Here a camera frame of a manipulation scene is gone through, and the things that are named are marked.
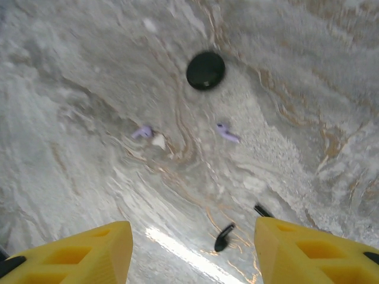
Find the purple earbud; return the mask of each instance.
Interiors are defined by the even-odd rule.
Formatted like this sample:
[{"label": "purple earbud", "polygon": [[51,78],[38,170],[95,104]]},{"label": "purple earbud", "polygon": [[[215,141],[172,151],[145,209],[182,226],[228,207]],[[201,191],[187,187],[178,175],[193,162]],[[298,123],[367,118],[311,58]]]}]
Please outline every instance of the purple earbud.
[{"label": "purple earbud", "polygon": [[144,125],[131,135],[133,139],[137,139],[140,136],[142,136],[143,138],[153,137],[152,128],[150,126]]},{"label": "purple earbud", "polygon": [[239,137],[229,133],[229,127],[226,124],[223,123],[217,123],[217,131],[219,134],[229,141],[232,141],[234,143],[239,143]]}]

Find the marble floor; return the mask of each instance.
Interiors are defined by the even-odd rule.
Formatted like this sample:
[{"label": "marble floor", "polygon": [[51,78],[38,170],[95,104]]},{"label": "marble floor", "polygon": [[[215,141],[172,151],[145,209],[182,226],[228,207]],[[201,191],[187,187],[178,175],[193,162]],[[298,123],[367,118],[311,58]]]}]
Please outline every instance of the marble floor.
[{"label": "marble floor", "polygon": [[[0,244],[129,220],[128,283],[263,283],[256,202],[379,247],[378,0],[0,1]],[[193,55],[227,73],[200,93]],[[216,132],[228,122],[242,139]],[[151,139],[131,138],[142,124]],[[234,221],[229,248],[214,239]]]}]

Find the white marble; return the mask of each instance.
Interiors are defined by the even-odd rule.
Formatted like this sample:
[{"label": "white marble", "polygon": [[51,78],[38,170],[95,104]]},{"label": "white marble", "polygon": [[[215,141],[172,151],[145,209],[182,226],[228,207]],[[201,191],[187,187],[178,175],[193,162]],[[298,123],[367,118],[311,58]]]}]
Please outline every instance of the white marble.
[{"label": "white marble", "polygon": [[[128,283],[262,283],[256,202],[379,247],[379,1],[0,4],[9,253],[129,220]],[[185,79],[203,49],[227,65],[207,93]]]}]

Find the black round cap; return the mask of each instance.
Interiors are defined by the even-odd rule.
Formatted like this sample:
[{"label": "black round cap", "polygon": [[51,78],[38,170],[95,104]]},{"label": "black round cap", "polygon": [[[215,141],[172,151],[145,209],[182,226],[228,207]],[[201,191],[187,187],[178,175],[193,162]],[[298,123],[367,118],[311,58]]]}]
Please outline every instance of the black round cap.
[{"label": "black round cap", "polygon": [[224,60],[212,51],[205,51],[196,55],[187,67],[187,81],[199,91],[216,87],[224,78],[224,74]]}]

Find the gray marble veining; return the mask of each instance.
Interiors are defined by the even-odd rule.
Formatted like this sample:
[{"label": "gray marble veining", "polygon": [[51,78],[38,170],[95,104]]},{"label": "gray marble veining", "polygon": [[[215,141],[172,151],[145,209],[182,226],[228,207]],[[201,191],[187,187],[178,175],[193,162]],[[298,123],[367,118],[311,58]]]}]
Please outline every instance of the gray marble veining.
[{"label": "gray marble veining", "polygon": [[[3,6],[8,252],[129,220],[128,283],[262,283],[256,202],[379,247],[377,0]],[[204,49],[227,74],[199,93],[185,69]],[[220,138],[217,121],[241,143]],[[155,138],[131,139],[145,123]],[[232,245],[217,254],[231,221]]]}]

